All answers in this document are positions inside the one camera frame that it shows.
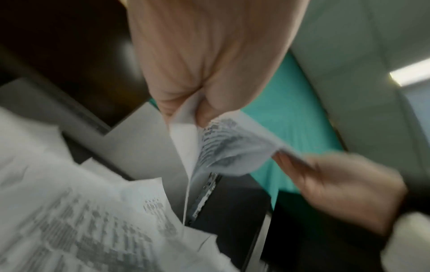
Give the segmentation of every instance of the teal fabric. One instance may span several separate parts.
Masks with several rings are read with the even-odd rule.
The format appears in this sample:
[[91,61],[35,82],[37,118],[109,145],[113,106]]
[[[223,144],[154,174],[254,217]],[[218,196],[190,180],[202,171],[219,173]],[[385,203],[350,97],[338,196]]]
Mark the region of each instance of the teal fabric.
[[[242,111],[301,153],[342,150],[312,86],[290,53],[264,91]],[[298,193],[272,159],[251,175],[272,197],[273,208],[279,190]]]

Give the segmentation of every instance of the hand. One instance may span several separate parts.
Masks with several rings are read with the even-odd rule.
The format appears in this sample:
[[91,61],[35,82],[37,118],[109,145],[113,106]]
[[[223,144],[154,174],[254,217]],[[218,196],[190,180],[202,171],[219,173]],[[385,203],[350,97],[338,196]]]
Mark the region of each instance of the hand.
[[165,119],[194,92],[204,127],[250,103],[281,63],[309,0],[129,0],[133,44]]
[[286,154],[273,157],[315,208],[386,235],[406,195],[398,171],[365,157],[332,153],[307,158],[311,169]]

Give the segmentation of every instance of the teal surface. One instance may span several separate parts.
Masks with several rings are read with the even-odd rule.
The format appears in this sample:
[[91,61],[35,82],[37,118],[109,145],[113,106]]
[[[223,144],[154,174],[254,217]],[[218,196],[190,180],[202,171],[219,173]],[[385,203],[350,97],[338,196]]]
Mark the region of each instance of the teal surface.
[[[342,150],[312,86],[290,53],[264,91],[242,111],[301,153]],[[299,193],[272,159],[251,175],[272,197],[273,208],[279,190]]]

